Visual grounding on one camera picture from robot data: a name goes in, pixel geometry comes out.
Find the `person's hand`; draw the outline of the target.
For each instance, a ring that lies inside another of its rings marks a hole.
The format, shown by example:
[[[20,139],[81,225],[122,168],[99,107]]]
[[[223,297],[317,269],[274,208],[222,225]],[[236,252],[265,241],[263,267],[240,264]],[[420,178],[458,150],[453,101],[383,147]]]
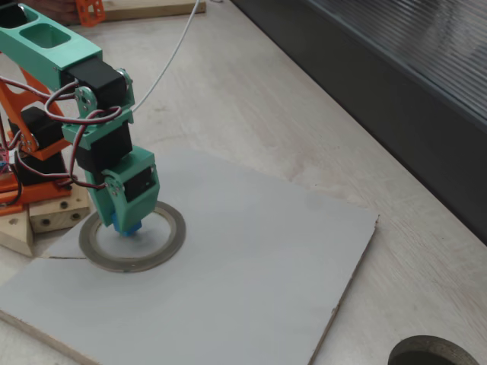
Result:
[[[33,0],[24,3],[60,24],[80,23],[75,0]]]

